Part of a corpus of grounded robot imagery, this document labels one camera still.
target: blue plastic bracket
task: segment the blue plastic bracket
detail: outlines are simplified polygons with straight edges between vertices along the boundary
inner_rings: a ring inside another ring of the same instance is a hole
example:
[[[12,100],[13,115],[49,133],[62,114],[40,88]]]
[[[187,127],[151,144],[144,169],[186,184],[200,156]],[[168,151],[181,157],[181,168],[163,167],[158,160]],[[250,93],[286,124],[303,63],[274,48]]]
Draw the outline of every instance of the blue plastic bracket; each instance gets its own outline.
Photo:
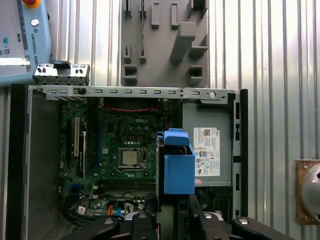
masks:
[[[168,131],[159,132],[157,137],[163,139],[165,146],[185,147],[189,153],[164,155],[164,194],[194,194],[196,157],[188,133],[182,129],[169,128]]]

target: motherboard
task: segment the motherboard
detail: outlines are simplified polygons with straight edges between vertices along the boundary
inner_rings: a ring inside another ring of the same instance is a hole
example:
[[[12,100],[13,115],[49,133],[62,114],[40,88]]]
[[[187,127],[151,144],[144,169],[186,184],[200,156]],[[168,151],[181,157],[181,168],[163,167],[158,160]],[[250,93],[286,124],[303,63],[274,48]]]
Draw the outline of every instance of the motherboard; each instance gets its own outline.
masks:
[[[118,109],[96,102],[61,102],[59,196],[81,215],[143,210],[156,191],[158,109]]]

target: emergency stop button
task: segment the emergency stop button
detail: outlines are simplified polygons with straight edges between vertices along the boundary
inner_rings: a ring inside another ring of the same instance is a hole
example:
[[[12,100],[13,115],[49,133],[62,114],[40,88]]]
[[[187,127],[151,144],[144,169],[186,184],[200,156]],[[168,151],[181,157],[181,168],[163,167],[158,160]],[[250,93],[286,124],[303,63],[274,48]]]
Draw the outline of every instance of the emergency stop button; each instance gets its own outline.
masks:
[[[27,8],[33,9],[39,6],[41,0],[22,0]]]

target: warning label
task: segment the warning label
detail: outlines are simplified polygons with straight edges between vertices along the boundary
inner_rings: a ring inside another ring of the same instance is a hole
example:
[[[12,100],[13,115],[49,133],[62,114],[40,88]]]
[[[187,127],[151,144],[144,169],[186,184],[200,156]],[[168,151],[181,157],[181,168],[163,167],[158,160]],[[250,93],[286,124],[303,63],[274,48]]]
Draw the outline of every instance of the warning label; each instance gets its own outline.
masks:
[[[215,127],[193,129],[195,176],[220,176],[220,131]]]

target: dell logo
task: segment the dell logo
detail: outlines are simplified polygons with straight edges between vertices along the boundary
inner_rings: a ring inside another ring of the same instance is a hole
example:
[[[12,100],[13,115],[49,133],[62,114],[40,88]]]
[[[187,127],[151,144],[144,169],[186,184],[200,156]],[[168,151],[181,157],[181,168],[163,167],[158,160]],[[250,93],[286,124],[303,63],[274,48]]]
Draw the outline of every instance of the dell logo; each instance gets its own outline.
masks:
[[[135,120],[136,123],[147,123],[147,119],[136,119]]]

